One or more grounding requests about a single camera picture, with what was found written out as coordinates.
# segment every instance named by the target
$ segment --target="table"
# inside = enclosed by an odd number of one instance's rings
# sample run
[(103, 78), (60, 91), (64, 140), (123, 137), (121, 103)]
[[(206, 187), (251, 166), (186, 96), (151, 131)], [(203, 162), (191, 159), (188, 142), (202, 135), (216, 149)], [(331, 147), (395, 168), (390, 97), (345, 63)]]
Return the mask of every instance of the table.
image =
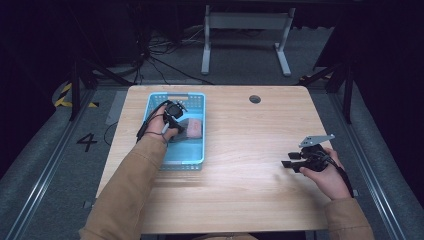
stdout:
[[(306, 136), (326, 135), (301, 86), (130, 87), (97, 196), (134, 146), (151, 92), (206, 95), (206, 149), (201, 171), (159, 172), (143, 233), (327, 228), (323, 207), (329, 199), (314, 182), (281, 164), (289, 160), (288, 152), (300, 151)], [(252, 95), (261, 102), (250, 102)]]

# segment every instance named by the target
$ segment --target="blue basket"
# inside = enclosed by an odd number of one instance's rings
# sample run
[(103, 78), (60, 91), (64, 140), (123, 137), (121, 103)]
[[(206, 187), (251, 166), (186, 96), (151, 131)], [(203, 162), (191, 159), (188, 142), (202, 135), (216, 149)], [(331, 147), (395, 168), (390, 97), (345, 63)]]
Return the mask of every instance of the blue basket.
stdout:
[(166, 100), (182, 101), (187, 108), (183, 116), (177, 119), (178, 122), (187, 118), (196, 118), (202, 121), (202, 138), (189, 139), (181, 142), (168, 143), (163, 164), (160, 170), (168, 171), (196, 171), (202, 169), (205, 157), (205, 116), (206, 116), (206, 97), (203, 93), (176, 93), (176, 92), (154, 92), (149, 95), (144, 119), (159, 104)]

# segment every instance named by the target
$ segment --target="brown sleeve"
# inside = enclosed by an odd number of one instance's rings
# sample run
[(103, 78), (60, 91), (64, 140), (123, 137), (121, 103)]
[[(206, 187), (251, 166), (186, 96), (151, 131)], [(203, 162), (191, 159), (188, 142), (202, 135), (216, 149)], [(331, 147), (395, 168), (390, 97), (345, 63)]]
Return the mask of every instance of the brown sleeve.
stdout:
[(354, 198), (333, 200), (325, 207), (330, 239), (374, 239), (372, 229)]
[(143, 206), (165, 156), (160, 140), (144, 136), (100, 193), (81, 239), (140, 239)]

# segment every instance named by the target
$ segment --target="number 4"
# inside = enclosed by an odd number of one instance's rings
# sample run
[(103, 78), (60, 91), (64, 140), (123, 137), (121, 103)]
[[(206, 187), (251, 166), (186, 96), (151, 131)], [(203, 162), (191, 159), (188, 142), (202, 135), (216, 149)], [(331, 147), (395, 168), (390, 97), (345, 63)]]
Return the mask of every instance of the number 4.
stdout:
[(97, 141), (93, 141), (93, 137), (94, 137), (94, 134), (89, 133), (89, 134), (87, 134), (87, 136), (78, 140), (77, 144), (87, 144), (87, 146), (85, 147), (85, 152), (88, 152), (88, 150), (90, 149), (90, 145), (97, 143)]

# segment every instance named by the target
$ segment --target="hand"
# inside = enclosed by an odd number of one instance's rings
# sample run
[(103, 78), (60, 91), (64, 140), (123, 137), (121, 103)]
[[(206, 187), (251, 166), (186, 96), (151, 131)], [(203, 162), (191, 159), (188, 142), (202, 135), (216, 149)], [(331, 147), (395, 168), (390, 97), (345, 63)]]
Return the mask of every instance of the hand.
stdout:
[[(324, 148), (327, 154), (337, 163), (338, 166), (344, 169), (340, 163), (337, 152), (330, 148)], [(309, 168), (301, 167), (300, 172), (308, 178), (312, 179), (318, 188), (329, 197), (331, 200), (351, 198), (349, 190), (343, 181), (343, 178), (337, 172), (337, 169), (328, 164), (322, 172), (315, 172)]]
[(152, 120), (149, 122), (145, 133), (145, 135), (149, 135), (151, 137), (159, 139), (163, 143), (167, 143), (171, 137), (178, 134), (178, 129), (168, 128), (166, 132), (162, 135), (162, 130), (165, 127), (162, 115), (165, 113), (165, 108), (166, 106), (160, 107), (156, 114), (152, 116)]

